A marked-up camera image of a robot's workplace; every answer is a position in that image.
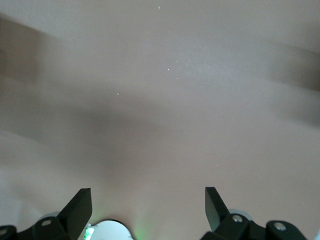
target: green led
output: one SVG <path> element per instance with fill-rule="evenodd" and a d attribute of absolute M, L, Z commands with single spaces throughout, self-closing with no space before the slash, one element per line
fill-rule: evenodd
<path fill-rule="evenodd" d="M 95 231 L 94 228 L 88 227 L 88 228 L 85 230 L 85 234 L 83 235 L 83 240 L 90 240 L 92 234 L 94 233 L 94 231 Z"/>

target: floor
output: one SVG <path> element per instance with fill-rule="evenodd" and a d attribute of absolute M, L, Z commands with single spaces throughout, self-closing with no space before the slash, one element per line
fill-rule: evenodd
<path fill-rule="evenodd" d="M 91 188 L 90 223 L 198 240 L 227 207 L 320 226 L 318 0 L 1 0 L 0 225 Z"/>

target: black mechanical part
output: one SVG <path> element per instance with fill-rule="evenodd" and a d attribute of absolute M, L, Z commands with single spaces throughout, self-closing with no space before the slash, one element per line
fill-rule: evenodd
<path fill-rule="evenodd" d="M 211 232 L 201 240 L 307 240 L 291 223 L 269 221 L 266 228 L 240 214 L 230 214 L 215 187 L 205 188 L 205 214 Z"/>
<path fill-rule="evenodd" d="M 91 190 L 82 188 L 57 217 L 41 219 L 19 233 L 15 226 L 0 226 L 0 240 L 76 240 L 91 215 Z"/>

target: green light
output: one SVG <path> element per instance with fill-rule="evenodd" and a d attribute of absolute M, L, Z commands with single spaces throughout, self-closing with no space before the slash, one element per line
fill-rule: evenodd
<path fill-rule="evenodd" d="M 85 234 L 83 235 L 83 240 L 90 240 L 92 234 L 94 233 L 94 231 L 95 231 L 94 228 L 88 227 L 88 228 L 85 230 Z"/>

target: black bracket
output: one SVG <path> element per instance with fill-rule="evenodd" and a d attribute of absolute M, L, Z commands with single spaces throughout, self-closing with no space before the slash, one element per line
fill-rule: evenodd
<path fill-rule="evenodd" d="M 91 190 L 83 188 L 57 216 L 43 218 L 19 233 L 13 225 L 0 226 L 0 240 L 76 240 L 91 214 Z"/>
<path fill-rule="evenodd" d="M 211 227 L 201 240 L 307 240 L 291 223 L 269 221 L 257 225 L 240 214 L 230 214 L 215 187 L 205 188 L 205 214 Z"/>

